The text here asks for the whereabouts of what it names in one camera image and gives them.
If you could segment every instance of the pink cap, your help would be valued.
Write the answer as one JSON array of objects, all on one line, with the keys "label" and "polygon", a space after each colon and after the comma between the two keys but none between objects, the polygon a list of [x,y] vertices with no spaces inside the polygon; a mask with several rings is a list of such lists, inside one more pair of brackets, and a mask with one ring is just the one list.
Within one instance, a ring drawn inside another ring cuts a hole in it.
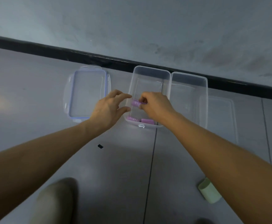
[{"label": "pink cap", "polygon": [[140,105],[146,105],[146,103],[133,99],[131,105],[139,108]]},{"label": "pink cap", "polygon": [[152,119],[141,119],[141,122],[154,125],[154,121]]},{"label": "pink cap", "polygon": [[136,122],[140,122],[140,120],[135,119],[135,118],[133,118],[133,117],[131,117],[131,116],[128,116],[126,119],[127,119],[127,120],[136,121]]}]

